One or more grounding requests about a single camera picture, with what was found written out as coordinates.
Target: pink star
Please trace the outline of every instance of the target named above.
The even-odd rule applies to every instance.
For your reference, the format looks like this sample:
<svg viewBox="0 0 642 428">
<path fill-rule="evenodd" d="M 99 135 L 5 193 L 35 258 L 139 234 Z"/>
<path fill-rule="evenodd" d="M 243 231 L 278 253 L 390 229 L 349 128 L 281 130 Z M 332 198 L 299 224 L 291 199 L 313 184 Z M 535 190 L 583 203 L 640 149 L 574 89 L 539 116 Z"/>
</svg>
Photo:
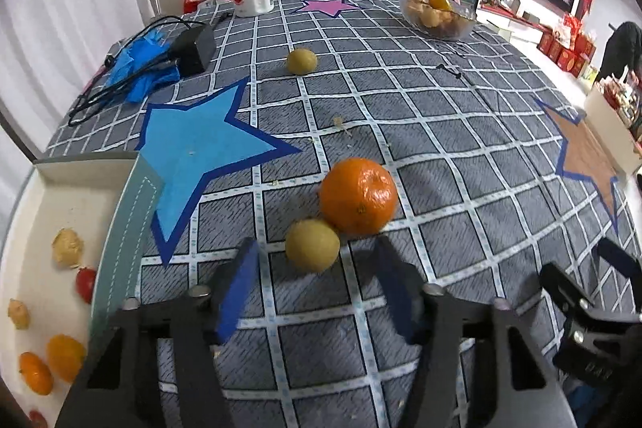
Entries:
<svg viewBox="0 0 642 428">
<path fill-rule="evenodd" d="M 292 13 L 297 12 L 321 12 L 329 15 L 330 17 L 338 17 L 339 13 L 342 11 L 348 10 L 360 10 L 358 6 L 354 4 L 344 3 L 343 0 L 332 0 L 332 1 L 304 1 L 306 4 L 301 8 L 297 8 Z"/>
</svg>

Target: red gift box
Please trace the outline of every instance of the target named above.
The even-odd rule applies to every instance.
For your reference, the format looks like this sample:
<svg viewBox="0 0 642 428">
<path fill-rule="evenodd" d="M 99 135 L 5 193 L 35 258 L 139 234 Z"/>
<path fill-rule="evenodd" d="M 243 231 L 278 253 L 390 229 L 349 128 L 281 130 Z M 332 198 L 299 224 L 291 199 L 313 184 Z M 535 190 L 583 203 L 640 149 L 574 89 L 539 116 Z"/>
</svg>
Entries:
<svg viewBox="0 0 642 428">
<path fill-rule="evenodd" d="M 548 55 L 548 52 L 551 49 L 551 44 L 553 44 L 553 34 L 552 33 L 542 33 L 542 38 L 539 40 L 537 49 L 540 50 L 544 55 Z"/>
<path fill-rule="evenodd" d="M 551 43 L 551 47 L 548 50 L 548 58 L 551 59 L 553 62 L 557 62 L 557 59 L 560 56 L 560 53 L 562 53 L 562 50 L 564 47 L 560 44 L 559 41 L 553 40 Z"/>
<path fill-rule="evenodd" d="M 588 61 L 588 57 L 584 54 L 582 55 L 577 55 L 575 57 L 575 65 L 573 66 L 573 69 L 571 70 L 572 76 L 575 78 L 580 76 L 580 73 L 582 73 L 582 68 Z"/>
<path fill-rule="evenodd" d="M 591 60 L 595 54 L 595 44 L 589 41 L 585 34 L 579 33 L 575 40 L 575 53 L 585 54 Z"/>
<path fill-rule="evenodd" d="M 556 61 L 557 67 L 562 71 L 571 71 L 575 65 L 575 54 L 567 48 L 562 47 Z"/>
</svg>

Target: gray checkered tablecloth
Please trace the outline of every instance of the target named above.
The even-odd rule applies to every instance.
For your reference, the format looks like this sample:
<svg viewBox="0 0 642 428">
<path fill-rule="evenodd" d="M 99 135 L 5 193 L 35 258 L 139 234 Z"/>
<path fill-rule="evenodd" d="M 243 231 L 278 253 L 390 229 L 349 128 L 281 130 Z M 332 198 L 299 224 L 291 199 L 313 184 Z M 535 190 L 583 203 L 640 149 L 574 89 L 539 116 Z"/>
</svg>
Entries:
<svg viewBox="0 0 642 428">
<path fill-rule="evenodd" d="M 206 74 L 140 107 L 118 105 L 78 128 L 62 126 L 47 149 L 49 156 L 134 149 L 147 102 L 190 104 L 250 75 L 237 118 L 302 152 L 212 181 L 171 265 L 161 266 L 150 234 L 139 277 L 143 302 L 172 298 L 233 257 L 240 239 L 258 239 L 260 280 L 238 331 L 214 356 L 238 427 L 398 423 L 419 349 L 394 332 L 365 262 L 372 239 L 342 245 L 340 261 L 318 275 L 298 274 L 283 252 L 287 227 L 318 213 L 319 182 L 348 156 L 391 172 L 399 207 L 385 232 L 402 257 L 455 296 L 508 298 L 548 359 L 563 316 L 538 286 L 543 263 L 557 261 L 605 308 L 632 309 L 629 283 L 590 253 L 606 235 L 639 255 L 630 213 L 617 193 L 617 237 L 595 188 L 553 173 L 562 139 L 534 97 L 576 112 L 542 71 L 481 25 L 459 43 L 426 39 L 404 22 L 398 0 L 348 0 L 363 10 L 337 18 L 293 13 L 302 1 L 276 0 L 267 15 L 228 19 L 216 29 Z M 202 7 L 196 19 L 209 22 L 225 9 Z M 317 53 L 317 71 L 288 75 L 284 58 L 293 47 Z M 453 426 L 467 418 L 471 347 L 462 341 Z M 169 342 L 159 358 L 174 428 Z"/>
</svg>

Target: crumb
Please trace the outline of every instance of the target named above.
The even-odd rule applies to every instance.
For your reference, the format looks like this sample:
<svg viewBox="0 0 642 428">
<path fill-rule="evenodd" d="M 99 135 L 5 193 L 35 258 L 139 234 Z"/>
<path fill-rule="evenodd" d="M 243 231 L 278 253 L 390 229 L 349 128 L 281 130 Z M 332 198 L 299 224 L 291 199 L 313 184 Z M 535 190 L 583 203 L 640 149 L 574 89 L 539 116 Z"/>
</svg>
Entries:
<svg viewBox="0 0 642 428">
<path fill-rule="evenodd" d="M 335 125 L 335 128 L 339 128 L 341 131 L 345 131 L 346 135 L 352 136 L 352 133 L 350 133 L 349 130 L 346 130 L 343 125 L 343 117 L 332 117 L 332 123 Z"/>
</svg>

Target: food scrap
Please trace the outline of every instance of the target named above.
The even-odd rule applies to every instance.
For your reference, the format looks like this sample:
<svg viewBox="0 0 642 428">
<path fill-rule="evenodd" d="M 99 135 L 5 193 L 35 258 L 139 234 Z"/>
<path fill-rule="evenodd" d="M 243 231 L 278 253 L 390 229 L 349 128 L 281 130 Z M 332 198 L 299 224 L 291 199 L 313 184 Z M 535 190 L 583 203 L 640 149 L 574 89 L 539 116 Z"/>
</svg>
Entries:
<svg viewBox="0 0 642 428">
<path fill-rule="evenodd" d="M 96 271 L 88 267 L 82 267 L 76 274 L 76 292 L 85 303 L 91 303 L 94 295 Z"/>
<path fill-rule="evenodd" d="M 31 315 L 27 305 L 18 300 L 9 300 L 9 307 L 7 308 L 7 316 L 14 322 L 15 328 L 19 331 L 25 331 L 29 328 L 31 322 Z"/>
<path fill-rule="evenodd" d="M 60 229 L 51 243 L 53 259 L 61 267 L 75 268 L 83 254 L 83 241 L 73 229 Z"/>
<path fill-rule="evenodd" d="M 341 131 L 345 131 L 346 135 L 352 136 L 352 133 L 350 133 L 350 130 L 347 130 L 343 124 L 343 117 L 332 117 L 332 123 L 335 126 L 335 128 L 339 128 Z"/>
<path fill-rule="evenodd" d="M 47 343 L 47 362 L 51 370 L 68 383 L 76 379 L 85 355 L 85 347 L 69 335 L 54 335 Z"/>
<path fill-rule="evenodd" d="M 25 383 L 38 395 L 49 395 L 53 377 L 49 367 L 33 352 L 23 352 L 18 358 L 18 369 Z"/>
<path fill-rule="evenodd" d="M 47 420 L 44 418 L 44 415 L 37 410 L 30 411 L 29 420 L 33 428 L 47 428 Z"/>
</svg>

